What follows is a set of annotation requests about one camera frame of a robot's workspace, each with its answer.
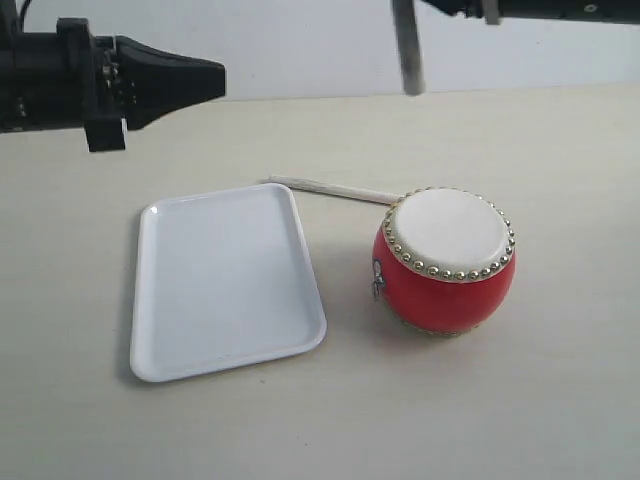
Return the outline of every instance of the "white wall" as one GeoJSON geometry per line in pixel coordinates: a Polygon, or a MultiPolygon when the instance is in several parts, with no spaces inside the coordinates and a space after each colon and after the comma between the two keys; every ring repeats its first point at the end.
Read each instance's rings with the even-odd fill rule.
{"type": "MultiPolygon", "coordinates": [[[[401,91],[391,0],[35,0],[29,30],[87,16],[95,34],[223,62],[231,99],[401,91]]],[[[640,27],[507,20],[417,6],[430,90],[640,80],[640,27]]]]}

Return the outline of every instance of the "black cable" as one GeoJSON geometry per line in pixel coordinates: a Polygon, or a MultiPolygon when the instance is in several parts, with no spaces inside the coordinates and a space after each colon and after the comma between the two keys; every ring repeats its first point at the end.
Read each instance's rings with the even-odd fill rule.
{"type": "Polygon", "coordinates": [[[24,30],[24,19],[27,16],[27,11],[31,6],[32,1],[33,0],[24,0],[24,2],[22,2],[22,7],[20,7],[20,16],[18,17],[18,22],[20,23],[20,31],[24,30]]]}

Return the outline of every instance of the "white table surface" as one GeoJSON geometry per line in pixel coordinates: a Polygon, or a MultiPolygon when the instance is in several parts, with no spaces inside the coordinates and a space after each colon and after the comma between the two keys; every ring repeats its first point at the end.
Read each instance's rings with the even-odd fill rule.
{"type": "Polygon", "coordinates": [[[90,155],[0,137],[0,479],[640,477],[640,88],[214,103],[90,155]],[[329,331],[148,386],[128,368],[138,214],[271,173],[490,197],[519,239],[458,339],[370,294],[384,208],[296,193],[329,331]]]}

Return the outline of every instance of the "red drum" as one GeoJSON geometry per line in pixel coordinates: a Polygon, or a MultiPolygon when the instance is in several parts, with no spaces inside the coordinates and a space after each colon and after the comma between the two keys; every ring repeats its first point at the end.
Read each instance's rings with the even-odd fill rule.
{"type": "Polygon", "coordinates": [[[456,335],[500,306],[515,273],[504,212],[482,197],[428,188],[391,206],[373,247],[374,294],[409,325],[456,335]]]}

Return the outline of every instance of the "plastic tray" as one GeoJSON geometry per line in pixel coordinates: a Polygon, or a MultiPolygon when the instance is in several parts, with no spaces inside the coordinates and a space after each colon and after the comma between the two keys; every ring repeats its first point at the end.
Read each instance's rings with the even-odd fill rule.
{"type": "Polygon", "coordinates": [[[131,368],[163,382],[307,352],[327,325],[291,191],[159,201],[141,218],[131,368]]]}

